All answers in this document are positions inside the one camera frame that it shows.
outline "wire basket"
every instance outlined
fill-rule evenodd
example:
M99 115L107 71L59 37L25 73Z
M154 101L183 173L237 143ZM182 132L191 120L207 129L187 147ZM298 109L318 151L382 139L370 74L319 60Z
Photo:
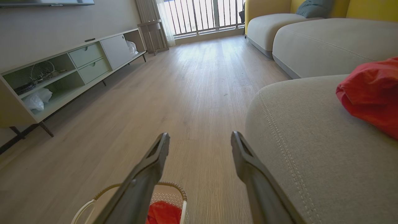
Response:
M73 217L71 224L93 223L120 185L115 184L105 188L91 201L83 205ZM182 187L172 182L159 182L155 185L150 204L158 201L165 201L180 208L181 220L179 224L188 224L187 196Z

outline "white wall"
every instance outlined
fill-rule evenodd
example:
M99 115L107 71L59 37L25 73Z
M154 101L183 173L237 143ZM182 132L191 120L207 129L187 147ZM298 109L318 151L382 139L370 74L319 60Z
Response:
M93 6L0 9L0 70L50 57L86 39L120 33L140 23L135 0L94 2ZM0 146L14 136L10 129L0 129Z

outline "red clothing in basket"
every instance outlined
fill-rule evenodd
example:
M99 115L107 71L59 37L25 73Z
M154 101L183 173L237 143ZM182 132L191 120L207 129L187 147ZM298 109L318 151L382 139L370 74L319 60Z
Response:
M149 206L145 224L179 224L181 209L164 201Z

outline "blue pillow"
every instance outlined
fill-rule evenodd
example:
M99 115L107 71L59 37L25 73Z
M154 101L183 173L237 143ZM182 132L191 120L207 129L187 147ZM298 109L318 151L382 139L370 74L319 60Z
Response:
M296 14L305 18L328 18L333 8L334 0L306 0L297 9Z

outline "television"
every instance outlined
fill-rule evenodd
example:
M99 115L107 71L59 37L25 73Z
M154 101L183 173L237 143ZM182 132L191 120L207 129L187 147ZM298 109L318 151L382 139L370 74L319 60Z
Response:
M94 0L0 0L0 8L89 6Z

